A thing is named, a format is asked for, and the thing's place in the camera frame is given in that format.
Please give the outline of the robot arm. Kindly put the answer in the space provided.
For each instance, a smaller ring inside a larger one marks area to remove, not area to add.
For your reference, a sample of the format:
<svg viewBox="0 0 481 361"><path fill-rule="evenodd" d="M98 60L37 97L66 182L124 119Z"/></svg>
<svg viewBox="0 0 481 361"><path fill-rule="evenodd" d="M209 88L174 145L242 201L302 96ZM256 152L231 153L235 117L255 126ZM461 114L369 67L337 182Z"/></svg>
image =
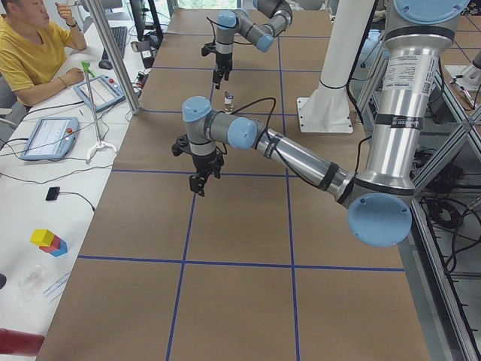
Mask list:
<svg viewBox="0 0 481 361"><path fill-rule="evenodd" d="M248 11L241 8L220 11L213 23L214 40L206 43L201 49L202 56L213 53L216 57L216 67L213 70L213 84L216 89L220 88L222 80L229 79L236 34L265 53L270 49L274 39L292 24L292 9L286 1L254 1L253 5L268 18L265 24L254 23Z"/></svg>
<svg viewBox="0 0 481 361"><path fill-rule="evenodd" d="M409 207L415 193L409 173L435 71L440 68L438 60L452 46L459 17L469 2L389 1L383 42L389 61L368 160L360 174L322 159L259 120L213 110L209 99L195 96L182 106L186 135L171 148L174 156L192 157L196 173L189 177L191 191L204 196L208 177L220 178L224 153L217 142L252 148L332 194L348 209L349 227L360 241L375 247L403 241L410 232ZM217 89L232 70L236 34L265 53L292 24L287 1L253 1L253 5L269 19L267 23L255 24L244 9L220 11L215 39L201 51L202 56L216 54L213 82ZM351 132L346 90L363 47L363 31L375 10L376 1L340 1L318 89L309 98L299 98L298 116L306 132Z"/></svg>

